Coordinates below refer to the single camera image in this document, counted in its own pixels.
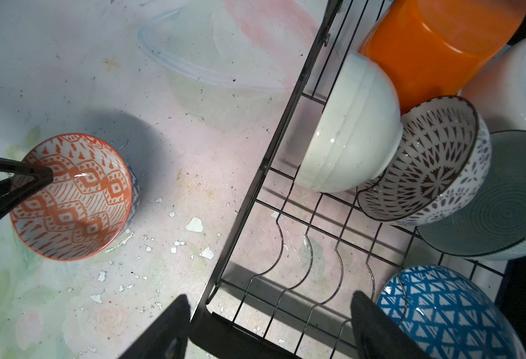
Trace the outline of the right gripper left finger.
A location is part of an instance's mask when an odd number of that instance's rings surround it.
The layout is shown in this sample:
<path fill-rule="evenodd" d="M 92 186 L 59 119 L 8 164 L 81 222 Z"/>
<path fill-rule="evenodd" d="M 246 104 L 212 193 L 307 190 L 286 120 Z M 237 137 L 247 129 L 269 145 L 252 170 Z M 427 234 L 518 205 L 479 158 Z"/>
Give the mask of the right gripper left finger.
<path fill-rule="evenodd" d="M 119 358 L 184 358 L 188 344 L 190 320 L 188 298 L 185 294 L 181 294 Z"/>

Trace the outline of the blue triangle patterned bowl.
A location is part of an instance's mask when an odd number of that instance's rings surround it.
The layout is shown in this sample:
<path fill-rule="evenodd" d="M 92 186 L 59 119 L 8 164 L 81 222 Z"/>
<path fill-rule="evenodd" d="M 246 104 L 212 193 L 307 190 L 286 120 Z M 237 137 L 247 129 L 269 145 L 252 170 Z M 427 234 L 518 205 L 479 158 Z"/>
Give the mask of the blue triangle patterned bowl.
<path fill-rule="evenodd" d="M 400 271 L 381 290 L 377 306 L 431 358 L 526 358 L 499 308 L 444 266 Z"/>

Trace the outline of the cream plain bowl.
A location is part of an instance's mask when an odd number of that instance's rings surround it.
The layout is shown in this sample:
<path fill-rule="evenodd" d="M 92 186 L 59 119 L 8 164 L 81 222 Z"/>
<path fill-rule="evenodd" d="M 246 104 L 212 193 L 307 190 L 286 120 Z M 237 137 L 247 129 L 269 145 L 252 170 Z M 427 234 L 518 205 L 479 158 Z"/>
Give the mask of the cream plain bowl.
<path fill-rule="evenodd" d="M 295 177 L 295 184 L 336 193 L 380 176 L 401 143 L 395 87 L 372 60 L 345 58 Z"/>

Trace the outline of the orange square bowl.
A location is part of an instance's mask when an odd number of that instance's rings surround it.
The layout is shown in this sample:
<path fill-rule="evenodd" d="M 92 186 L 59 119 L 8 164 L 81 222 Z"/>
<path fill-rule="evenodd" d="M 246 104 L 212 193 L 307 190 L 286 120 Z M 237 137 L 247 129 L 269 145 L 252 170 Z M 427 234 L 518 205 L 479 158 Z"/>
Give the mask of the orange square bowl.
<path fill-rule="evenodd" d="M 358 52 L 391 79 L 405 113 L 455 95 L 508 43 L 526 1 L 394 1 Z"/>

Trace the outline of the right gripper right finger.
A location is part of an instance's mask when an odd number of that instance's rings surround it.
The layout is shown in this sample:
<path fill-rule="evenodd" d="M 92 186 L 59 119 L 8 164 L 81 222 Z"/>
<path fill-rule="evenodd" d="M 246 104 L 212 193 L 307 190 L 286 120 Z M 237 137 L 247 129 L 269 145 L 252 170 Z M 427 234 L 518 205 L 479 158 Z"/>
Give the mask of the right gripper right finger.
<path fill-rule="evenodd" d="M 359 358 L 430 358 L 361 291 L 351 300 L 351 324 Z"/>

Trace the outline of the red blue patterned bowl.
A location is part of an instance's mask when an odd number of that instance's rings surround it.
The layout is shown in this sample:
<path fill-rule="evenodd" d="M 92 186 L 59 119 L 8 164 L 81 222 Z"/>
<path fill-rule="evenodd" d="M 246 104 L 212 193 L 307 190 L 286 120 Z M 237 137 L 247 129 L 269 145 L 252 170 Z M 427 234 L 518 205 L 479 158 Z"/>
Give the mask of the red blue patterned bowl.
<path fill-rule="evenodd" d="M 54 136 L 23 161 L 53 171 L 50 185 L 10 213 L 21 241 L 43 257 L 74 261 L 102 251 L 139 206 L 135 173 L 110 144 L 94 136 Z"/>

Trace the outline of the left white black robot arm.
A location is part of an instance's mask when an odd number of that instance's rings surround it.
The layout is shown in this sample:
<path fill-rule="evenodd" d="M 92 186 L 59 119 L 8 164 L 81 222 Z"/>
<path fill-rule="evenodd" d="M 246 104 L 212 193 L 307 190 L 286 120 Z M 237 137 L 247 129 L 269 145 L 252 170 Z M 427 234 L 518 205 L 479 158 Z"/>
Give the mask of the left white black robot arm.
<path fill-rule="evenodd" d="M 0 181 L 0 219 L 53 182 L 53 170 L 0 158 L 0 172 L 11 176 Z"/>

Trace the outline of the green ringed bowl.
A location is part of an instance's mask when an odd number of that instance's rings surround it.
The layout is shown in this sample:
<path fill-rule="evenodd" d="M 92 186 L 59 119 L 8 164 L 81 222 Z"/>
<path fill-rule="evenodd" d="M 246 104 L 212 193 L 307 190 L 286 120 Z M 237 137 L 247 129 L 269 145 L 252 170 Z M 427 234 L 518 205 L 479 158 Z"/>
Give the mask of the green ringed bowl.
<path fill-rule="evenodd" d="M 475 198 L 453 215 L 417 228 L 438 251 L 472 260 L 526 257 L 526 131 L 501 131 L 490 139 L 490 170 Z"/>

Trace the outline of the red starburst patterned bowl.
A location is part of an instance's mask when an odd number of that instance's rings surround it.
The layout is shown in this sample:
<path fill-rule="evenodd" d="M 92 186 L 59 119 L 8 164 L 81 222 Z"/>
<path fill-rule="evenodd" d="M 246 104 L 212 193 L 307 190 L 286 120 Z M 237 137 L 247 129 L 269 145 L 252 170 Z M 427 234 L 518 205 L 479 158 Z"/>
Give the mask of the red starburst patterned bowl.
<path fill-rule="evenodd" d="M 379 222 L 420 226 L 463 209 L 490 169 L 492 144 L 475 106 L 435 97 L 401 117 L 401 143 L 384 173 L 358 192 L 363 213 Z"/>

